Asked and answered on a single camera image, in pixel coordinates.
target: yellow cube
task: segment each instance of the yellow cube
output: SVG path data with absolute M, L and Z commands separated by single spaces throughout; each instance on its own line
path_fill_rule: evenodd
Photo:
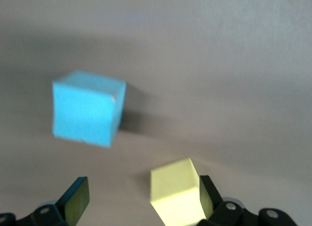
M 150 202 L 165 226 L 195 225 L 213 211 L 207 191 L 200 191 L 200 178 L 190 158 L 151 171 Z

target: yellow cube's top face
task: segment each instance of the yellow cube's top face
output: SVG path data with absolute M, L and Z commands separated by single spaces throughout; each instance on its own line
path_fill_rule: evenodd
M 151 202 L 192 188 L 199 188 L 199 176 L 190 158 L 151 171 Z

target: blue cube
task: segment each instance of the blue cube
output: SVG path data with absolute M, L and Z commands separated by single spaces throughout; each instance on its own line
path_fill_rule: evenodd
M 77 70 L 52 85 L 54 136 L 110 147 L 120 126 L 126 82 Z

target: silver screw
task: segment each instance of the silver screw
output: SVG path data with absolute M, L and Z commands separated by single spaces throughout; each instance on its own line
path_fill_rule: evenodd
M 6 216 L 2 216 L 2 217 L 0 218 L 0 223 L 4 222 L 5 220 L 6 220 Z
M 226 203 L 225 206 L 229 210 L 236 210 L 236 206 L 233 203 Z
M 274 219 L 278 218 L 278 214 L 273 210 L 267 210 L 267 215 Z
M 48 207 L 46 207 L 46 208 L 44 208 L 44 209 L 42 209 L 42 210 L 40 211 L 40 214 L 45 214 L 45 213 L 47 213 L 49 210 L 50 210 L 50 209 L 49 209 Z

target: foam block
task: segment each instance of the foam block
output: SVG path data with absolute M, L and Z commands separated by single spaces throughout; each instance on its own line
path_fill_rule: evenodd
M 126 82 L 76 70 L 52 85 L 54 136 L 110 147 L 121 121 Z
M 151 171 L 150 202 L 165 226 L 196 225 L 213 212 L 211 199 L 206 191 L 200 191 L 200 179 L 189 158 Z

